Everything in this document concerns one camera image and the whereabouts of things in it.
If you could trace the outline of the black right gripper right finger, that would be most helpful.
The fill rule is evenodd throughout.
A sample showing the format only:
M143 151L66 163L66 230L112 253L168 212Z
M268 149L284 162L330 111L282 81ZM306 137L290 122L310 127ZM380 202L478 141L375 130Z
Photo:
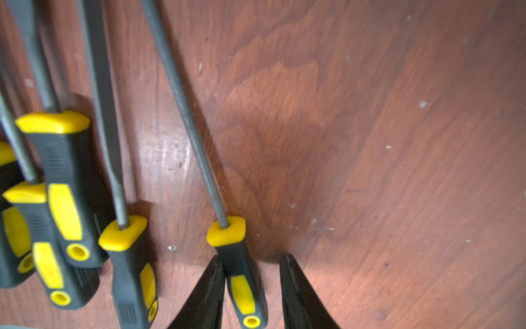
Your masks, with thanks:
M279 262L284 327L339 328L292 254Z

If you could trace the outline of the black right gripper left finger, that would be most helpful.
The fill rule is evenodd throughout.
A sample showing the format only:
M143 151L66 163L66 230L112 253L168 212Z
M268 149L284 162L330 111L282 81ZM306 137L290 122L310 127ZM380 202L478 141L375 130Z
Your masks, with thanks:
M208 328L222 326L225 272L219 256L208 263L181 311L168 328Z

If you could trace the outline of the file seven yellow black handle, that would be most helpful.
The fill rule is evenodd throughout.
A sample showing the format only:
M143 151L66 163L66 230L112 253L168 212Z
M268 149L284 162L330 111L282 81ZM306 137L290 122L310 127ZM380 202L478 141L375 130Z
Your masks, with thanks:
M142 1L141 4L215 211L216 221L208 230L207 242L217 251L223 265L227 290L241 327L265 328L268 324L267 301L257 266L246 244L246 220L240 216L228 216L225 212L158 5L155 1Z

